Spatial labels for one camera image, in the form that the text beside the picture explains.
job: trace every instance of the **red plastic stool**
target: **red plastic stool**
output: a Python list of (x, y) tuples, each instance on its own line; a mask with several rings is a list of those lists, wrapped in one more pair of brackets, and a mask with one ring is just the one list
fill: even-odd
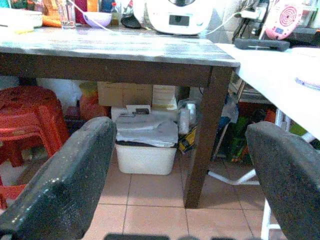
[[(40, 140), (51, 157), (68, 137), (61, 103), (53, 91), (38, 86), (0, 91), (0, 159), (9, 159), (13, 167), (21, 166), (21, 150), (39, 145)], [(15, 198), (16, 194), (11, 194), (14, 189), (21, 192), (23, 186), (5, 187), (0, 181), (0, 202)]]

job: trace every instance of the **cardboard box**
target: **cardboard box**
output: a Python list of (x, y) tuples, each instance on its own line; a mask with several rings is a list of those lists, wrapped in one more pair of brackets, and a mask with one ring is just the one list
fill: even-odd
[(175, 86), (153, 85), (152, 106), (156, 108), (173, 108), (175, 103)]
[(126, 105), (151, 105), (151, 84), (98, 82), (99, 104), (125, 108)]

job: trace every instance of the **power strip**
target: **power strip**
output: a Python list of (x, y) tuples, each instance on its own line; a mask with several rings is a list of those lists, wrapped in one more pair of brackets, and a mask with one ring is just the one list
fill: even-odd
[(248, 11), (248, 10), (243, 10), (241, 13), (241, 17), (243, 19), (252, 19), (252, 20), (257, 20), (260, 18), (260, 11)]

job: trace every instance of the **table leg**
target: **table leg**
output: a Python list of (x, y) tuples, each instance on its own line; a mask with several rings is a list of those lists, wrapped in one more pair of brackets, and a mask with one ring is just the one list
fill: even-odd
[(208, 87), (203, 92), (202, 119), (184, 188), (184, 206), (188, 209), (196, 208), (199, 203), (233, 69), (215, 66), (211, 70)]

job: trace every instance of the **bowl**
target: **bowl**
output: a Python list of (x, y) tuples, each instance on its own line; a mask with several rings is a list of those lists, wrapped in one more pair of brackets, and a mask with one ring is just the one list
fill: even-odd
[(106, 27), (110, 24), (112, 19), (112, 14), (107, 12), (94, 12), (87, 11), (83, 13), (83, 18), (85, 22), (93, 28), (100, 28), (97, 24), (95, 24), (92, 20), (96, 21), (103, 27)]

